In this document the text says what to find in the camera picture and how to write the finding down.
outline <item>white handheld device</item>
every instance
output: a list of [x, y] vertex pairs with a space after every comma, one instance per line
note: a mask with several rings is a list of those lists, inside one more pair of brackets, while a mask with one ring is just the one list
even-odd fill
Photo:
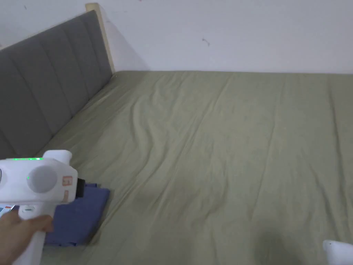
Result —
[[353, 264], [353, 245], [333, 240], [325, 240], [322, 245], [329, 265]]
[[[42, 158], [0, 160], [0, 203], [19, 205], [18, 215], [22, 219], [53, 217], [57, 205], [76, 198], [79, 179], [77, 171], [69, 165], [71, 157], [69, 151], [50, 150]], [[39, 265], [44, 239], [44, 232], [36, 232], [14, 264]]]

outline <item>headboard panel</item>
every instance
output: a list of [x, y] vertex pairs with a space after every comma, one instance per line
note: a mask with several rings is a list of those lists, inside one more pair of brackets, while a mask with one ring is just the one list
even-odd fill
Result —
[[36, 154], [111, 78], [95, 11], [0, 51], [0, 159]]

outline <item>blue towel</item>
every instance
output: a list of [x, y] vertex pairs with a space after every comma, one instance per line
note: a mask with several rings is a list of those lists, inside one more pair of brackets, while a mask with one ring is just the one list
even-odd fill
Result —
[[98, 227], [108, 197], [109, 189], [98, 188], [97, 184], [86, 184], [83, 198], [56, 207], [54, 232], [47, 233], [45, 244], [76, 246], [87, 243]]

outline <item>white wall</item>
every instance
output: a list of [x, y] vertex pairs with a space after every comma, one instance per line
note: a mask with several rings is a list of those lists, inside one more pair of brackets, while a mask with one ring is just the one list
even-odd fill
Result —
[[[86, 2], [2, 1], [0, 44], [82, 13]], [[99, 3], [117, 70], [353, 73], [352, 0]]]

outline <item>wall stain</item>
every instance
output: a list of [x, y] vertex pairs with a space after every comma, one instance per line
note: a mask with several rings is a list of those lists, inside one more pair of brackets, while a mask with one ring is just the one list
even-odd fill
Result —
[[206, 42], [206, 43], [207, 43], [207, 46], [210, 47], [211, 43], [209, 43], [208, 40], [206, 40], [205, 38], [202, 38], [202, 41]]

